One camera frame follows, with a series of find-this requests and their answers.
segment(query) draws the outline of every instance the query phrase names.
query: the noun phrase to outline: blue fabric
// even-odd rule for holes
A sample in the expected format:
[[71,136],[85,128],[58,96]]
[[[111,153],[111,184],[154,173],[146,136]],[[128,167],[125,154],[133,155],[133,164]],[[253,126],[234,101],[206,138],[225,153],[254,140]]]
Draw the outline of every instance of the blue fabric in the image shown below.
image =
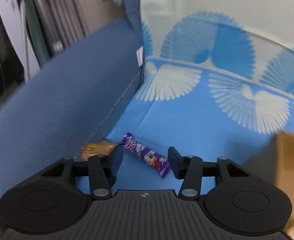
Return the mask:
[[215,67],[248,79],[255,68],[249,34],[235,19],[214,12],[196,12],[178,22],[166,35],[160,57],[196,64],[211,58]]
[[[0,109],[0,197],[64,156],[74,156],[140,72],[142,38],[126,19],[93,33],[46,64]],[[140,77],[97,138],[116,123]]]
[[140,0],[123,0],[126,16],[137,34],[142,35]]
[[[108,139],[119,142],[129,131],[137,141],[164,156],[167,156],[168,148],[174,146],[181,155],[196,155],[204,161],[215,162],[218,157],[227,156],[237,163],[244,163],[264,148],[273,135],[250,130],[224,113],[208,87],[211,74],[217,73],[202,69],[197,86],[180,98],[168,101],[133,99]],[[219,75],[249,85],[254,92],[263,90],[283,96],[243,80]],[[294,100],[288,100],[291,116],[285,129],[294,132]],[[176,180],[172,172],[161,179],[156,170],[125,151],[113,190],[174,189],[178,192],[181,184],[182,181]],[[213,186],[214,178],[204,178],[202,194]],[[88,193],[87,179],[78,187]]]

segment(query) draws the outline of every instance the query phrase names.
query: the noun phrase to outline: zipper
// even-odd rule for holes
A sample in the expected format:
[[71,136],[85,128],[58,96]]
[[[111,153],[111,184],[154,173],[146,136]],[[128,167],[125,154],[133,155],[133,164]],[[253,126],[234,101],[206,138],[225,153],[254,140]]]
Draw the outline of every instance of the zipper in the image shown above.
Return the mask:
[[84,142],[83,146],[80,148],[80,152],[76,154],[76,156],[74,157],[74,161],[79,161],[81,159],[81,152],[82,149],[85,148],[89,143],[91,143],[94,139],[94,137],[99,133],[99,131],[104,127],[104,125],[106,124],[106,122],[108,121],[108,119],[111,117],[111,115],[113,114],[113,112],[116,110],[117,106],[120,104],[120,102],[122,101],[122,99],[125,97],[125,95],[127,94],[127,92],[129,91],[129,89],[132,87],[132,85],[134,84],[135,80],[139,77],[139,75],[141,74],[142,69],[140,69],[140,71],[137,73],[137,75],[132,79],[132,81],[129,83],[129,85],[126,87],[125,91],[120,95],[120,97],[117,99],[116,103],[114,104],[114,106],[109,110],[108,114],[104,117],[104,119],[100,122],[100,124],[98,125],[98,127],[96,127],[96,129],[90,134],[90,136],[88,137],[87,141]]

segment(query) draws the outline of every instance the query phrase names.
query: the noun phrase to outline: cardboard box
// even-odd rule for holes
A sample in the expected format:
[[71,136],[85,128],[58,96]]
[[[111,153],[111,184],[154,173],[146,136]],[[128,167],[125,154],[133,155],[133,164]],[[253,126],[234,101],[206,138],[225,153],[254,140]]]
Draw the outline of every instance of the cardboard box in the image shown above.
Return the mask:
[[269,145],[243,167],[288,195],[293,206],[289,223],[294,224],[294,133],[283,131],[275,135]]
[[87,26],[87,35],[125,15],[123,6],[116,5],[112,0],[77,0],[77,6]]

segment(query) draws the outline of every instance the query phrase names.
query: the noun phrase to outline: blue couch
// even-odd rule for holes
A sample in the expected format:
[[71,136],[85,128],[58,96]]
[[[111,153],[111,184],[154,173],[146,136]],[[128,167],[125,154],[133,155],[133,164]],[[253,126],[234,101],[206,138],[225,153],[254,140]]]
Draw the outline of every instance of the blue couch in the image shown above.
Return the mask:
[[124,0],[126,17],[54,57],[0,109],[0,197],[113,128],[143,80],[139,1]]

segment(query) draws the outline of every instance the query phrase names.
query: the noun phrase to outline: light blue blanket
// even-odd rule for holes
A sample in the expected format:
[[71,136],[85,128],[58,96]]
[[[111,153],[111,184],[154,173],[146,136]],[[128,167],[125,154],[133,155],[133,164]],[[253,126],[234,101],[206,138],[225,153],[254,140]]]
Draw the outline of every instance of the light blue blanket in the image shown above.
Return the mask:
[[[146,24],[143,33],[145,82],[108,139],[120,142],[129,131],[164,156],[174,146],[181,155],[212,162],[227,156],[242,164],[273,134],[294,132],[294,48],[277,45],[257,78],[252,37],[222,14],[182,19],[165,37],[160,56],[153,55]],[[181,183],[172,173],[162,180],[126,152],[114,190],[178,191]],[[213,178],[203,180],[202,193],[213,186]],[[88,193],[88,180],[79,188]]]

